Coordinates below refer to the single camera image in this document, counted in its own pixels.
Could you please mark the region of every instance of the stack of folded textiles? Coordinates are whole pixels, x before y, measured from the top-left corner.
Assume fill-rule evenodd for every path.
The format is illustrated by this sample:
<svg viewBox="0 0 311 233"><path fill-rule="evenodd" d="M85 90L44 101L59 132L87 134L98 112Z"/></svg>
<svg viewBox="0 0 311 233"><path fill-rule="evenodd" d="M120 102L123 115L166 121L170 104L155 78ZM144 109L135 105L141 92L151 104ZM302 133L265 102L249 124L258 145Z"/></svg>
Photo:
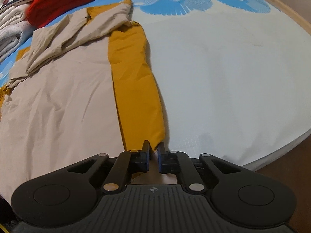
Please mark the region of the stack of folded textiles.
<svg viewBox="0 0 311 233"><path fill-rule="evenodd" d="M3 0L0 4L0 63L63 13L93 0Z"/></svg>

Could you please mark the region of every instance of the black object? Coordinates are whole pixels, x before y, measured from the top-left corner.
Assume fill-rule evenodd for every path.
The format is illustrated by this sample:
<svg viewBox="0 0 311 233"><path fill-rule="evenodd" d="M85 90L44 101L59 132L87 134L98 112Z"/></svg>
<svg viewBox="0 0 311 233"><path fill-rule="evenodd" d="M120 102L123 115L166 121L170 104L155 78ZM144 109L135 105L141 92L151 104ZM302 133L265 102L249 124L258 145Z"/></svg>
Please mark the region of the black object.
<svg viewBox="0 0 311 233"><path fill-rule="evenodd" d="M191 159L158 146L175 185L134 185L149 170L148 141L118 158L95 155L30 180L12 196L16 233L293 233L295 196L281 183L210 154Z"/></svg>

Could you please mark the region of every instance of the wooden bed frame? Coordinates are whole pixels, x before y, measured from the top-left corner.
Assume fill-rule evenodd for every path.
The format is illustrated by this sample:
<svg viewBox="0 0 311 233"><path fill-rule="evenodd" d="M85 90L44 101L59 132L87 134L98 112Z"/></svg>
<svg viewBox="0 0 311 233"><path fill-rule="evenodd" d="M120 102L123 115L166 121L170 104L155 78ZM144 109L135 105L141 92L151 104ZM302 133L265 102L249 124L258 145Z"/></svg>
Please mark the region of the wooden bed frame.
<svg viewBox="0 0 311 233"><path fill-rule="evenodd" d="M280 0L265 1L284 12L311 35L311 24L289 6ZM279 180L294 191L297 198L297 207L289 224L295 231L297 231L297 233L310 233L311 136L283 157L263 167L257 172Z"/></svg>

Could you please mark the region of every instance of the mattress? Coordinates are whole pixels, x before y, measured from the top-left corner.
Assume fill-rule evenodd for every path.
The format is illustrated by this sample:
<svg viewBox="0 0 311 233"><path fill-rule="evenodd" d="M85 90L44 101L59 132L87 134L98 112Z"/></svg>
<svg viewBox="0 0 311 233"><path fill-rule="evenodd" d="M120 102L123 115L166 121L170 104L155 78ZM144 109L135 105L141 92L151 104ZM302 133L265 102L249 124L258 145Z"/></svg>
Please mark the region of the mattress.
<svg viewBox="0 0 311 233"><path fill-rule="evenodd" d="M132 20L149 42L169 150L208 152L256 170L310 135L311 37L291 18L264 0L132 1ZM16 55L0 65L0 85Z"/></svg>

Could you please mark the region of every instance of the beige fabric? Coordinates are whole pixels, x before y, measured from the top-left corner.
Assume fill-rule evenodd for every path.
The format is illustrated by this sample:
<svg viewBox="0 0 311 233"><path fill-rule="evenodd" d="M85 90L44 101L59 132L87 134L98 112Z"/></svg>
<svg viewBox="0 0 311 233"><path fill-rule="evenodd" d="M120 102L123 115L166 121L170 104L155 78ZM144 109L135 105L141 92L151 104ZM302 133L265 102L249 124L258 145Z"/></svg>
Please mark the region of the beige fabric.
<svg viewBox="0 0 311 233"><path fill-rule="evenodd" d="M8 202L32 178L101 152L116 157L124 151L108 37L101 36L128 22L129 9L121 4L81 28L82 9L40 29L11 69L14 89L0 121L0 193Z"/></svg>

